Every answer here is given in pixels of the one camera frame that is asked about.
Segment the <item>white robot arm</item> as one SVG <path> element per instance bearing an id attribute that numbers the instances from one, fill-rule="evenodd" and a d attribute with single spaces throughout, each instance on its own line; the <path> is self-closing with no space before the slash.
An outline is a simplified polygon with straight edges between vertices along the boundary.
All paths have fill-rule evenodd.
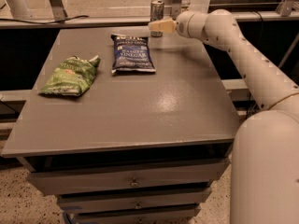
<path id="1" fill-rule="evenodd" d="M 298 86 L 243 36 L 227 10 L 185 11 L 149 29 L 227 52 L 260 108 L 235 135 L 230 224 L 299 224 Z"/>

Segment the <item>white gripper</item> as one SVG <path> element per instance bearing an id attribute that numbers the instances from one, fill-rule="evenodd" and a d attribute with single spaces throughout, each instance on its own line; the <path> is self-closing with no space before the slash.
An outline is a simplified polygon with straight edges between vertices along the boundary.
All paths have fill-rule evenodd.
<path id="1" fill-rule="evenodd" d="M 177 30 L 183 37 L 202 40 L 205 23 L 204 13 L 184 11 L 177 16 L 176 21 L 172 19 L 151 21 L 148 27 L 152 32 L 172 34 Z"/>

